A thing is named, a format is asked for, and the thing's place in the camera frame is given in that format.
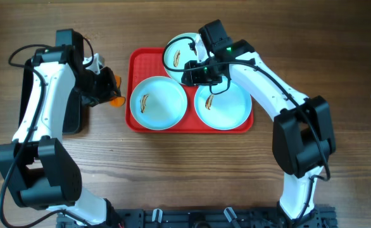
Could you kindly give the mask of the light blue plate back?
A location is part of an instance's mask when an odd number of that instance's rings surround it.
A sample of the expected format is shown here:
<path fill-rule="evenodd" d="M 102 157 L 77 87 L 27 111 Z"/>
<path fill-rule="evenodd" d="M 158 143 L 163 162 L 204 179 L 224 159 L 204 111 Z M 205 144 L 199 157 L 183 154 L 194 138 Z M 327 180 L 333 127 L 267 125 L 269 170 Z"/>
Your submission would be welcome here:
<path fill-rule="evenodd" d="M 193 38 L 194 41 L 198 41 L 200 35 L 197 33 L 183 33 L 172 40 L 177 39 L 179 37 L 190 37 Z M 164 54 L 164 62 L 166 66 L 169 68 L 174 68 L 177 70 L 184 69 L 184 65 L 190 60 L 198 60 L 198 56 L 196 52 L 190 49 L 189 43 L 191 40 L 189 39 L 181 39 L 179 41 L 174 42 L 167 48 Z M 169 77 L 173 80 L 177 81 L 178 83 L 182 84 L 181 78 L 183 76 L 183 72 L 173 72 L 167 70 L 165 68 L 166 73 Z"/>

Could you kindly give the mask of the orange sponge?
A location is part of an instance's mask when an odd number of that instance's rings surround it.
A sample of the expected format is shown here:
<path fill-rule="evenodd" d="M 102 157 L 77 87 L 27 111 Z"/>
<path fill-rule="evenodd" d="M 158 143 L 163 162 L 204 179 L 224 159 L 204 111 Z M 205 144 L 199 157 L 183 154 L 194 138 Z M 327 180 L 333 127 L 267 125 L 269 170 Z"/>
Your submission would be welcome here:
<path fill-rule="evenodd" d="M 113 107 L 121 107 L 125 104 L 125 97 L 122 96 L 120 91 L 120 86 L 122 83 L 121 77 L 115 75 L 115 81 L 116 81 L 116 88 L 117 91 L 115 92 L 115 97 L 110 101 L 110 105 Z"/>

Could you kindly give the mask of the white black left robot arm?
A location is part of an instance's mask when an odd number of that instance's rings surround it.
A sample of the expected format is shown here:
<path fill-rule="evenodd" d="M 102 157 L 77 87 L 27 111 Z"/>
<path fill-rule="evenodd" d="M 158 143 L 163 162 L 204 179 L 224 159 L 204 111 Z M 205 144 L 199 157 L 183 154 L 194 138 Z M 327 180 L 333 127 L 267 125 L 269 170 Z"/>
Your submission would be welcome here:
<path fill-rule="evenodd" d="M 79 106 L 112 103 L 122 106 L 121 80 L 103 58 L 84 56 L 88 40 L 73 29 L 59 30 L 56 44 L 38 44 L 24 70 L 18 130 L 8 144 L 0 144 L 0 221 L 10 193 L 21 208 L 46 210 L 86 227 L 123 227 L 112 204 L 82 185 L 78 165 L 63 147 L 63 126 L 72 94 Z"/>

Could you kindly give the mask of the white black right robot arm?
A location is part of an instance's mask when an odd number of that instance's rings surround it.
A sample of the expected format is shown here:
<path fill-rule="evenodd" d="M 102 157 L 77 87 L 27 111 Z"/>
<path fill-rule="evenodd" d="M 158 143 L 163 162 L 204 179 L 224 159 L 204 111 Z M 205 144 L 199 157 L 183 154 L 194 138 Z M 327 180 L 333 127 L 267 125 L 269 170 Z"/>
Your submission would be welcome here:
<path fill-rule="evenodd" d="M 225 77 L 248 92 L 273 121 L 272 152 L 284 171 L 284 188 L 278 208 L 289 227 L 297 227 L 314 210 L 318 180 L 328 181 L 328 159 L 336 141 L 328 102 L 309 98 L 285 83 L 266 66 L 245 40 L 234 42 L 220 20 L 198 30 L 190 43 L 196 60 L 184 66 L 182 83 L 209 86 Z"/>

